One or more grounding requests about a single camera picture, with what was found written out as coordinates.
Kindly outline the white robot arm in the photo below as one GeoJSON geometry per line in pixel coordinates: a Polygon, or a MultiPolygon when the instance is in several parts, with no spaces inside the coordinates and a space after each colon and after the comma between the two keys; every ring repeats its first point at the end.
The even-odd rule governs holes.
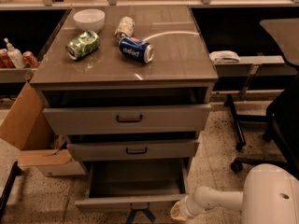
{"type": "Polygon", "coordinates": [[[170,211],[174,220],[195,219],[219,207],[242,214],[242,224],[299,224],[299,180],[272,164],[252,168],[242,191],[198,187],[177,201],[170,211]]]}

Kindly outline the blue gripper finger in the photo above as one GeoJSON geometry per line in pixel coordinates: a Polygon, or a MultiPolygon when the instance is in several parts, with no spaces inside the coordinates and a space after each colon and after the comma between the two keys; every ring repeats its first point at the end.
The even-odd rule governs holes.
{"type": "Polygon", "coordinates": [[[151,224],[155,223],[156,217],[152,214],[152,212],[149,209],[144,209],[142,213],[148,218],[151,224]]]}
{"type": "Polygon", "coordinates": [[[137,214],[137,210],[131,210],[125,221],[125,224],[133,224],[136,214],[137,214]]]}

